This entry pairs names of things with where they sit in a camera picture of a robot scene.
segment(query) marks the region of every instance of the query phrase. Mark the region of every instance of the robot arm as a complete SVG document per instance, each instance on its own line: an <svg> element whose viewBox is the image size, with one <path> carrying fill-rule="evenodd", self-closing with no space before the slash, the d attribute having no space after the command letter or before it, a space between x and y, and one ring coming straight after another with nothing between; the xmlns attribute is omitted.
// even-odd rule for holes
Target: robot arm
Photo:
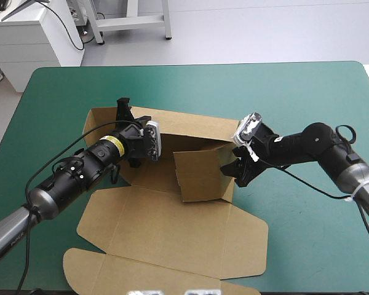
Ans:
<svg viewBox="0 0 369 295"><path fill-rule="evenodd" d="M110 134L88 149L56 162L61 166L30 191L28 203L0 221L0 260L26 235L29 222L32 228L55 218L105 175L117 174L120 161L128 160L131 167L139 167L140 158L158 160L161 153L158 124L148 116L134 119L128 103L128 98L117 101L116 125Z"/></svg>
<svg viewBox="0 0 369 295"><path fill-rule="evenodd" d="M323 123L307 126L301 133L279 136L262 123L257 113L241 121L233 140L238 159L221 167L224 175L232 176L239 187L244 187L265 169L281 170L296 163L316 161L344 193L358 201L369 215L369 165L352 150L355 131L348 141L339 128L334 131Z"/></svg>

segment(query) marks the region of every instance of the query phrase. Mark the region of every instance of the green table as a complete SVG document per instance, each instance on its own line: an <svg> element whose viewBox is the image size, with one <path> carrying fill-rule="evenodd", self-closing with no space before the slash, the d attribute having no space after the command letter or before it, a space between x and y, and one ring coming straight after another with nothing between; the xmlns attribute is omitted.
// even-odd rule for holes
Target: green table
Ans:
<svg viewBox="0 0 369 295"><path fill-rule="evenodd" d="M89 109L121 96L135 106L236 119L257 111L282 135L317 121L350 124L369 163L369 79L356 62L45 68L33 74L0 145L0 219L23 202L30 175L81 134ZM290 171L339 194L316 163ZM96 251L76 233L89 195L33 230L24 288L68 289L63 253ZM270 170L237 188L234 204L269 224L269 248L263 275L233 282L261 291L369 291L369 238L353 203ZM24 241L0 264L0 288L16 287L23 260Z"/></svg>

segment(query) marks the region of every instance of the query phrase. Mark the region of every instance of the gray floor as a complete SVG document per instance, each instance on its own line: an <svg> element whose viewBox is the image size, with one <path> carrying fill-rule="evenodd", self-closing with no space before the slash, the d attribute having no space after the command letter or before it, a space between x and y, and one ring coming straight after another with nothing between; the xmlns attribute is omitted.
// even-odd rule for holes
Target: gray floor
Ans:
<svg viewBox="0 0 369 295"><path fill-rule="evenodd" d="M106 17L125 12L118 0L95 0ZM161 0L140 0L140 14ZM265 63L356 60L369 64L366 0L170 0L173 39L164 29L108 32L86 45L83 66ZM20 94L0 82L0 141Z"/></svg>

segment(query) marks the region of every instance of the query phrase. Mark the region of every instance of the white cabinet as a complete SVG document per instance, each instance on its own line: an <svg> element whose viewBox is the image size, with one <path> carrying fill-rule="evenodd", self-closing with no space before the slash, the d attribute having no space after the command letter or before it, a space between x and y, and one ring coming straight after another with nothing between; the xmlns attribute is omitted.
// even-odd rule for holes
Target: white cabinet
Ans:
<svg viewBox="0 0 369 295"><path fill-rule="evenodd" d="M0 14L0 68L17 92L22 92L35 69L47 66L80 66L84 50L76 49L59 19L48 9L34 3L2 22L20 0L12 0ZM66 0L48 4L65 23L74 43L82 47L81 38L68 10Z"/></svg>

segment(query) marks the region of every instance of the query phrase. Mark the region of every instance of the unfolded cardboard box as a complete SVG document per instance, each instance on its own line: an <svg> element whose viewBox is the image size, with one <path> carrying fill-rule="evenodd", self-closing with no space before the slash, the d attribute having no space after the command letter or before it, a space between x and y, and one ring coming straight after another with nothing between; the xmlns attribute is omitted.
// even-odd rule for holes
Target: unfolded cardboard box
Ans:
<svg viewBox="0 0 369 295"><path fill-rule="evenodd" d="M237 121L144 108L132 112L159 122L162 157L137 169L123 163L121 175L132 186L92 195L77 232L106 254L68 250L63 268L70 286L80 295L145 289L258 295L220 281L260 275L266 268L268 226L230 204L234 183L219 169L232 161ZM116 108L92 109L85 129L114 120L115 113ZM85 140L93 144L106 132L109 127Z"/></svg>
<svg viewBox="0 0 369 295"><path fill-rule="evenodd" d="M220 167L234 160L232 135L238 121L181 112L133 107L134 117L151 116L160 125L162 155L157 163L144 160L140 168L121 162L121 176L133 186L181 193L184 202L225 199L232 201L231 177ZM94 108L84 131L114 121L116 108ZM109 133L101 128L85 138L88 146Z"/></svg>
<svg viewBox="0 0 369 295"><path fill-rule="evenodd" d="M106 253L66 252L65 275L80 295L211 288L253 294L220 279L260 275L266 267L266 223L228 202L183 203L180 194L136 186L103 189L92 195L77 232Z"/></svg>

